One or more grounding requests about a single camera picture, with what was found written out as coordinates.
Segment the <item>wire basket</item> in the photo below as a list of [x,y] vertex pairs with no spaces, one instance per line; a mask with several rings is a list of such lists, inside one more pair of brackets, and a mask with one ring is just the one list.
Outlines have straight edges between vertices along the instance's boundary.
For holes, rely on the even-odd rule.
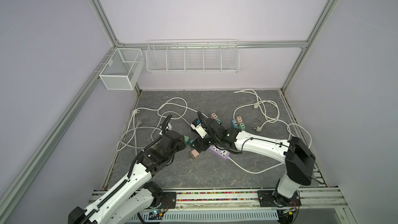
[[117,48],[99,77],[107,89],[134,90],[143,66],[141,49]]
[[238,44],[149,45],[147,70],[151,73],[238,72]]

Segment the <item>white wire basket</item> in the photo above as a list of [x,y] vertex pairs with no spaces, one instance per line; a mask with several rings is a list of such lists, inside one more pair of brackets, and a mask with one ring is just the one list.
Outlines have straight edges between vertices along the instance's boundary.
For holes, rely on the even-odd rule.
[[134,90],[143,66],[141,49],[117,48],[99,77],[107,89]]
[[149,45],[147,70],[168,72],[238,72],[238,43]]

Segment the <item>robotic arm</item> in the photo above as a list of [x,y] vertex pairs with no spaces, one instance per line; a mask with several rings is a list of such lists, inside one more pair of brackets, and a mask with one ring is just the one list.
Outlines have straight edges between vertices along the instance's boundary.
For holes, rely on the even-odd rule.
[[311,184],[315,156],[300,138],[279,140],[254,135],[237,128],[225,129],[216,120],[205,119],[201,112],[198,112],[198,118],[192,122],[191,128],[201,136],[193,143],[198,152],[214,145],[234,154],[249,151],[284,163],[285,175],[278,181],[275,191],[262,197],[261,202],[269,207],[291,206],[293,202],[297,206],[301,205],[296,191],[302,185]]
[[85,209],[76,207],[68,216],[68,224],[122,224],[139,211],[160,205],[163,190],[148,181],[172,163],[176,152],[186,147],[181,134],[167,130],[171,117],[170,114],[163,122],[161,136],[137,154],[129,172]]

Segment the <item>metal beam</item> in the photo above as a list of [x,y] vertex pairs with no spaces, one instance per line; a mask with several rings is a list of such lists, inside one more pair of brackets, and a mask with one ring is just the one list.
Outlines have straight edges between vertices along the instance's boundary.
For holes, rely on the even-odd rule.
[[[159,45],[164,46],[177,46],[177,45],[190,45],[190,46],[202,46],[206,45],[208,42],[168,42],[159,43]],[[227,44],[227,42],[211,42],[211,44]],[[238,48],[258,48],[258,47],[307,47],[307,41],[253,41],[253,42],[238,42]],[[147,43],[130,43],[130,44],[119,44],[118,47],[130,47],[130,48],[140,48],[146,50],[148,48]]]
[[326,21],[328,20],[328,18],[330,17],[332,11],[334,10],[337,2],[339,0],[327,0],[326,4],[321,12],[321,15],[319,16],[318,20],[315,23],[315,26],[313,27],[308,39],[307,39],[307,47],[303,47],[303,49],[301,50],[300,54],[298,55],[298,58],[296,60],[296,62],[294,63],[292,69],[290,70],[283,86],[282,86],[282,92],[285,92],[287,87],[289,87],[290,83],[292,82],[296,72],[298,71],[301,63],[303,62],[303,60],[306,58],[306,56],[308,55],[309,50],[311,49],[311,47],[314,45],[314,42],[316,40],[316,38],[319,36],[322,28],[325,26]]
[[88,0],[91,8],[93,9],[94,14],[97,16],[98,21],[100,22],[106,36],[109,39],[109,42],[113,47],[119,45],[119,41],[116,38],[115,32],[112,29],[111,23],[109,22],[105,11],[101,5],[100,0]]
[[99,73],[106,65],[106,62],[111,57],[114,48],[111,48],[107,55],[102,60],[101,64],[92,73],[88,81],[84,84],[83,88],[79,91],[73,101],[69,104],[66,111],[55,123],[47,137],[40,144],[37,151],[33,154],[25,167],[19,173],[18,177],[9,187],[5,195],[0,200],[0,224],[4,224],[11,217],[11,214],[22,200],[37,175],[44,167],[48,158],[51,156],[54,149],[72,124],[73,120],[91,95],[92,91],[99,81]]

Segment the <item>white mesh basket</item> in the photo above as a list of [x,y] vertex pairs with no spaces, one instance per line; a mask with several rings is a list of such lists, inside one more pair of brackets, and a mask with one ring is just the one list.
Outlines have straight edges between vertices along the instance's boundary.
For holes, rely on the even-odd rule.
[[238,72],[238,44],[149,45],[147,70],[167,72]]
[[143,66],[141,49],[117,48],[99,77],[107,89],[134,90]]

